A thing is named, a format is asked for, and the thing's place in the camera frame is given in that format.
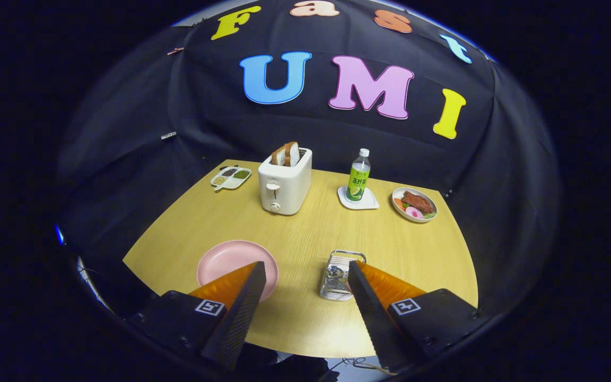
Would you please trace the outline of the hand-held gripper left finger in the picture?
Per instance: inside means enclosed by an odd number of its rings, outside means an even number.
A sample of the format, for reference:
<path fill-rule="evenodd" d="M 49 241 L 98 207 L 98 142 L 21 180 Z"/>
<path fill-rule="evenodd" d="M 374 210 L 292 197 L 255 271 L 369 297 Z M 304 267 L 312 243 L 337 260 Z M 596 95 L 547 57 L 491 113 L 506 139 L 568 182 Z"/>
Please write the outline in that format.
<path fill-rule="evenodd" d="M 171 290 L 128 323 L 178 358 L 234 370 L 265 283 L 265 264 L 250 263 L 193 292 Z"/>

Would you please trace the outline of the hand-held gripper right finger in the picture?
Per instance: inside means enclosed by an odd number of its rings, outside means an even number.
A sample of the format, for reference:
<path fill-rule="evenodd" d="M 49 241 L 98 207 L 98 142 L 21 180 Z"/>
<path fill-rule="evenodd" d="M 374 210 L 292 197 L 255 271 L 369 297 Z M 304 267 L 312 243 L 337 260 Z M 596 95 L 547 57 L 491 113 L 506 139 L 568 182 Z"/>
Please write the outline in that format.
<path fill-rule="evenodd" d="M 485 310 L 448 289 L 424 292 L 361 261 L 347 282 L 383 367 L 401 372 L 456 350 L 487 322 Z"/>

